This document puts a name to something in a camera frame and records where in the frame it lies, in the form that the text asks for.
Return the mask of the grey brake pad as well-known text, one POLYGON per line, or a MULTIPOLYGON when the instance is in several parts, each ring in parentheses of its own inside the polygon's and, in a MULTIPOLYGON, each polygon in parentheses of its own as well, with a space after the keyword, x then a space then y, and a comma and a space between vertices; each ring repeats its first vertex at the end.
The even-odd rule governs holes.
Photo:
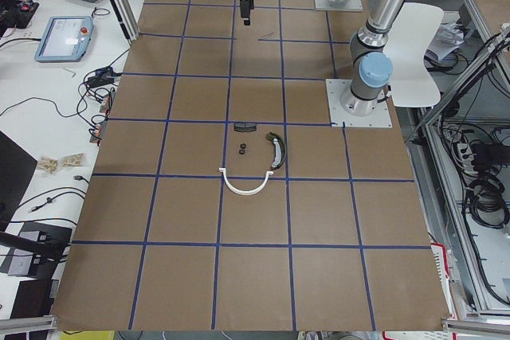
POLYGON ((233 125, 233 129, 239 133, 251 133, 257 130, 257 125, 255 123, 237 122, 233 125))

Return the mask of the curved olive brake shoe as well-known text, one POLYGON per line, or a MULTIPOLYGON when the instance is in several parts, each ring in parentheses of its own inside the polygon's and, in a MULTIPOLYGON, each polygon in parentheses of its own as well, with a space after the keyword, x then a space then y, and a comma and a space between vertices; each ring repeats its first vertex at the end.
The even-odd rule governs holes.
POLYGON ((274 145, 275 150, 274 159, 270 166, 270 170, 278 170, 283 166, 287 157, 286 145, 284 140, 276 133, 269 132, 266 135, 266 138, 274 145))

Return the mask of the white plastic chair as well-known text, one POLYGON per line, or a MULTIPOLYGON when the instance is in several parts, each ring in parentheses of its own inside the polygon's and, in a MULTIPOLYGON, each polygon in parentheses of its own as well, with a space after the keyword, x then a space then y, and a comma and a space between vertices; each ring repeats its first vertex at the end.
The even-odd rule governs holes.
POLYGON ((443 15, 436 6, 406 2, 395 18, 383 50, 394 67, 390 79, 394 106, 432 107, 440 101, 423 59, 443 15))

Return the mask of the near blue teach pendant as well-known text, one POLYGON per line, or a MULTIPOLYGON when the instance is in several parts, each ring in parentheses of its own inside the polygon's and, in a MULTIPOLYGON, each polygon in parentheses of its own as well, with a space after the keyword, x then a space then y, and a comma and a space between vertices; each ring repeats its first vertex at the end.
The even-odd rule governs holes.
POLYGON ((91 16, 51 17, 37 47, 37 62, 78 62, 91 41, 91 16))

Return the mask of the brown paper table cover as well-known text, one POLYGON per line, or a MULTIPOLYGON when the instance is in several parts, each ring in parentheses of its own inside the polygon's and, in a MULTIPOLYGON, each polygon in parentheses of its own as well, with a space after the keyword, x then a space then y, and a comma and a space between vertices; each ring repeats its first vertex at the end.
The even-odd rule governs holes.
POLYGON ((332 127, 366 12, 145 0, 53 306, 61 330, 438 330, 398 126, 332 127), (257 130, 239 133, 237 122, 257 130), (218 173, 260 179, 231 193, 218 173), (240 144, 246 153, 239 155, 240 144))

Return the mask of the white curved plastic bracket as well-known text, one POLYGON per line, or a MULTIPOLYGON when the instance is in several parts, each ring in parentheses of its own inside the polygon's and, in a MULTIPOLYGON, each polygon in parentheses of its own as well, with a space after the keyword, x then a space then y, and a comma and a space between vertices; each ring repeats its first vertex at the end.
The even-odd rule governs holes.
POLYGON ((230 177, 225 167, 219 167, 218 173, 222 176, 225 187, 231 192, 241 197, 249 197, 262 192, 269 180, 273 177, 273 170, 266 170, 260 179, 239 179, 234 180, 230 177))

